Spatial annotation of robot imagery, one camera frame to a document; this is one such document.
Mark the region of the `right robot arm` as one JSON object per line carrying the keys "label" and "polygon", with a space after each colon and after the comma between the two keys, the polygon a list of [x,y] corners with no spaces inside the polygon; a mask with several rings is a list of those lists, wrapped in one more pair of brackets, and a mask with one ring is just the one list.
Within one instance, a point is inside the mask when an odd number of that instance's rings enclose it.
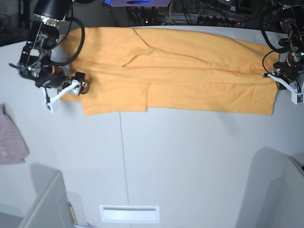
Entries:
{"label": "right robot arm", "polygon": [[[33,11],[38,19],[32,24],[19,62],[10,66],[17,69],[22,78],[34,81],[38,88],[65,89],[76,82],[71,93],[78,96],[88,92],[89,81],[84,73],[76,72],[74,76],[68,76],[63,69],[78,57],[85,42],[85,27],[73,16],[73,4],[72,0],[39,0]],[[51,60],[51,54],[63,42],[59,38],[58,25],[62,21],[76,23],[81,29],[81,38],[78,49],[69,60],[55,62]]]}

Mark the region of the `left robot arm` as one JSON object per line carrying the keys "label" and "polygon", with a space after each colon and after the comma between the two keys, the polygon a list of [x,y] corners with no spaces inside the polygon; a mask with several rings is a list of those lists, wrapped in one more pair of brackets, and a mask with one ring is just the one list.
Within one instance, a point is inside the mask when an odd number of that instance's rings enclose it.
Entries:
{"label": "left robot arm", "polygon": [[[264,28],[264,18],[273,12],[278,13],[278,21],[287,37],[279,40],[280,48],[272,45]],[[304,2],[302,0],[275,0],[259,18],[262,36],[271,49],[271,53],[286,53],[284,62],[273,64],[274,72],[270,75],[288,82],[299,82],[304,73]]]}

